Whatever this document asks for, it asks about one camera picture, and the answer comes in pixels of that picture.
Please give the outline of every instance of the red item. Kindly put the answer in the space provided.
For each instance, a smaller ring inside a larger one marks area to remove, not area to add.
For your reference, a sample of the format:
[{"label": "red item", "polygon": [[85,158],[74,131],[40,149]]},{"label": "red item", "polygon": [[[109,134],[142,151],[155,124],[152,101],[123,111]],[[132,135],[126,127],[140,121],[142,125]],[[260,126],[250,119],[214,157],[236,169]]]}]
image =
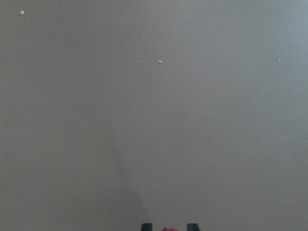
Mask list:
[{"label": "red item", "polygon": [[167,228],[164,228],[162,231],[179,231],[177,229],[167,229]]}]

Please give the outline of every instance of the gray wall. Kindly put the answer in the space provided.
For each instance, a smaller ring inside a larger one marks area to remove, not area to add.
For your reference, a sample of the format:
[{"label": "gray wall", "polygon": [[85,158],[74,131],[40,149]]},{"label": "gray wall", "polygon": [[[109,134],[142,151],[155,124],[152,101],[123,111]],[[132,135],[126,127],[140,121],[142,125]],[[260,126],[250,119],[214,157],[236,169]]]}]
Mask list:
[{"label": "gray wall", "polygon": [[307,12],[1,0],[0,230],[306,231]]}]

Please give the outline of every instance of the red object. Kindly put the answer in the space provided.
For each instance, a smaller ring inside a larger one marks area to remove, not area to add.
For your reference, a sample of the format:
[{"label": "red object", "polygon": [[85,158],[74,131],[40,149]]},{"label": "red object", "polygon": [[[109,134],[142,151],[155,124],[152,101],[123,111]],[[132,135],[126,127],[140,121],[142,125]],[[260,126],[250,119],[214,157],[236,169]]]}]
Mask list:
[{"label": "red object", "polygon": [[179,231],[177,229],[167,229],[167,228],[164,228],[162,231]]}]

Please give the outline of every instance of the wall surface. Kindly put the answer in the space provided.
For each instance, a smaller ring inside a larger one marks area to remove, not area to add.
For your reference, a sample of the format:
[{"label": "wall surface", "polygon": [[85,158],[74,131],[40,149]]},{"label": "wall surface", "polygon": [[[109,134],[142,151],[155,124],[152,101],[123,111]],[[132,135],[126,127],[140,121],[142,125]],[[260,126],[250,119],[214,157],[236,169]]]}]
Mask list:
[{"label": "wall surface", "polygon": [[0,230],[306,231],[307,63],[307,0],[1,0]]}]

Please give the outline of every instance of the black object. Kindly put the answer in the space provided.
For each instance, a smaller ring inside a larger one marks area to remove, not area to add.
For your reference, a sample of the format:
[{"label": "black object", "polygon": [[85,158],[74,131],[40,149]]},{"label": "black object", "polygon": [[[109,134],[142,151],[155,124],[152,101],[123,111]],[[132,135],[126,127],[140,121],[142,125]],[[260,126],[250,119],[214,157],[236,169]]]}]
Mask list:
[{"label": "black object", "polygon": [[[152,231],[152,223],[143,223],[141,231]],[[197,223],[187,224],[187,231],[200,231],[199,225]]]},{"label": "black object", "polygon": [[143,223],[141,225],[141,231],[152,231],[152,223]]},{"label": "black object", "polygon": [[187,224],[187,231],[200,231],[197,223]]}]

